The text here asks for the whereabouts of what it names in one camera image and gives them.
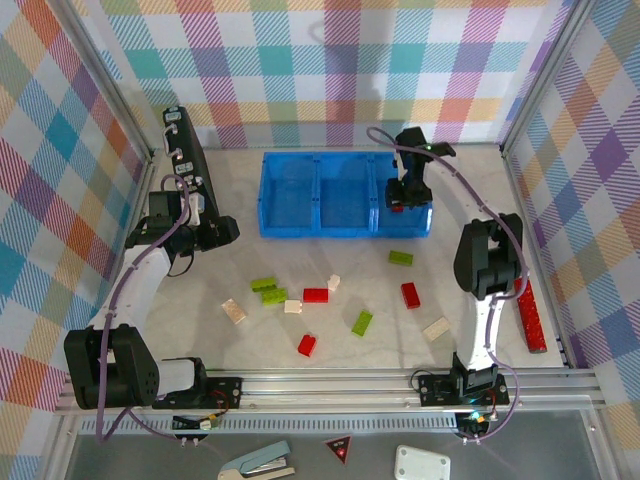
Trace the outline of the black hub box with ports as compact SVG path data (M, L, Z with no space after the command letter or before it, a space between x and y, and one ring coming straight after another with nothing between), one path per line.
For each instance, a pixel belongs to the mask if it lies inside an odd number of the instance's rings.
M200 220L216 225L221 216L204 150L189 113L184 106L172 106L163 111L162 121L164 150L171 159L173 172L184 180L190 194L203 207L198 213Z

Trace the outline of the left aluminium frame post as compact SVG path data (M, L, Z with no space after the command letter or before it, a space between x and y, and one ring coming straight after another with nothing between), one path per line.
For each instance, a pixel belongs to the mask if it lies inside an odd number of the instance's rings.
M65 33L78 52L81 60L100 92L105 96L107 104L121 123L127 137L147 162L154 157L154 149L146 139L133 111L116 81L110 74L99 50L77 14L71 0L46 0Z

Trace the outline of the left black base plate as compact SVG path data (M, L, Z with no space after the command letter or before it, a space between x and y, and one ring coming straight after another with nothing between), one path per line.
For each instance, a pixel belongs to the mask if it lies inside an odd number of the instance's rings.
M156 410L236 410L242 395L241 377L207 377L194 387L166 394L156 400Z

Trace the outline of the long cream lego brick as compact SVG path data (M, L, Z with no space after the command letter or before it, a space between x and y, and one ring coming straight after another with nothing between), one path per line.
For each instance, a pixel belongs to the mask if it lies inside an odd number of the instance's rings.
M445 317L440 317L423 330L423 336L429 342L437 340L450 330L450 323Z
M234 325L239 324L247 316L246 312L233 298L223 302L221 308Z

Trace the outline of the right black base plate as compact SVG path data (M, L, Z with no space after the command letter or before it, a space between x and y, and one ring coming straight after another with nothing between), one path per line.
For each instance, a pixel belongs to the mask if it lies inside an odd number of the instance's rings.
M463 391L462 379L451 374L424 374L417 377L417 391L422 407L436 406L507 406L510 397L505 378L498 374L492 384Z

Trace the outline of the left small connector board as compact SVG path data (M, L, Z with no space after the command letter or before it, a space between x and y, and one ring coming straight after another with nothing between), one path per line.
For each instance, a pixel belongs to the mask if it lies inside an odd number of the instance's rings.
M223 414L209 414L204 417L174 415L172 417L172 428L174 430L210 431L219 426L222 417Z

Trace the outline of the white rectangular plate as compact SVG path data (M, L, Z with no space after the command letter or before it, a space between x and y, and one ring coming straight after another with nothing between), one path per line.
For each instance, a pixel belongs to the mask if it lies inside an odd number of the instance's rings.
M408 445L396 449L395 480L450 480L448 456Z

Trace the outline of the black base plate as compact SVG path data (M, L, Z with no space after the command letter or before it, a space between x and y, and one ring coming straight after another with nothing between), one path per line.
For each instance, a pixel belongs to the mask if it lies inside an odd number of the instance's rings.
M236 410L242 395L241 377L207 377L194 387L166 394L156 400L156 410Z
M424 374L417 377L417 391L422 407L436 406L507 406L510 397L505 378L498 374L492 384L463 391L462 379L451 374Z

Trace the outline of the red glitter toy microphone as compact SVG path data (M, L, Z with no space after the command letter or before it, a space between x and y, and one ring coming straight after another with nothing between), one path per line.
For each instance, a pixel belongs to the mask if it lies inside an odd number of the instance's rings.
M525 343L530 353L541 354L547 352L547 343L537 309L531 281L516 299Z

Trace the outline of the right aluminium frame post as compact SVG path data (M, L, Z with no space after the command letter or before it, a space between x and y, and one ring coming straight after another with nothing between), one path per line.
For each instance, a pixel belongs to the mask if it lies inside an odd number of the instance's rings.
M573 43L584 23L589 19L597 2L598 0L571 1L571 5L553 38L553 42L539 62L539 70L530 82L519 108L510 121L509 129L502 138L500 151L505 159L509 158L520 138L526 133L535 110L558 75L560 68L564 65Z

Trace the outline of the blue three-compartment plastic bin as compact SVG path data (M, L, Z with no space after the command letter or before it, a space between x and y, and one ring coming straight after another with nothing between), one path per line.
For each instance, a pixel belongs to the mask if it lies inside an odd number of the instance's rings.
M389 151L267 152L257 218L265 238L425 238L432 205L394 211Z

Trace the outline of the small connector board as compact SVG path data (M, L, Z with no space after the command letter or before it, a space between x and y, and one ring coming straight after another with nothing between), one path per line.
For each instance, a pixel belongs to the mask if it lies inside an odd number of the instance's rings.
M463 439L481 438L489 433L491 414L482 411L455 414L457 436Z
M222 417L223 414L209 414L204 417L174 415L172 417L172 428L174 430L210 431L219 426Z

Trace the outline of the aluminium extrusion rail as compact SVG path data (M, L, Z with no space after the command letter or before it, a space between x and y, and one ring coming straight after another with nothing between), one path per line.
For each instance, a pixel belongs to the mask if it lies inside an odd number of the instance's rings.
M419 412L418 394L409 386L410 369L264 369L214 371L213 376L241 377L237 414L351 414ZM588 369L524 368L516 382L505 375L517 411L600 408L604 395Z

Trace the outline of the red black triangle badge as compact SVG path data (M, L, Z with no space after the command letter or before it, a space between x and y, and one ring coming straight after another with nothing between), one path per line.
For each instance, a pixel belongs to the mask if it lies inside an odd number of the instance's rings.
M335 439L326 440L324 445L335 455L335 457L346 466L349 458L352 436L346 435Z

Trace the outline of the aluminium frame post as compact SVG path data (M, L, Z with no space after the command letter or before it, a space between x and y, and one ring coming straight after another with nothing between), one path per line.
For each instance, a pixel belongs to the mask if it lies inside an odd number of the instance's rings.
M598 0L571 1L571 5L553 38L553 42L539 62L539 70L530 82L519 108L510 121L509 129L502 138L500 151L505 159L509 158L520 138L526 133L535 110L558 75L560 68L564 65L573 43L584 23L589 19L597 2Z
M65 33L78 52L81 60L100 92L105 96L107 104L121 123L127 137L147 162L154 157L154 149L146 139L133 111L116 81L110 74L99 50L77 14L71 0L46 0Z

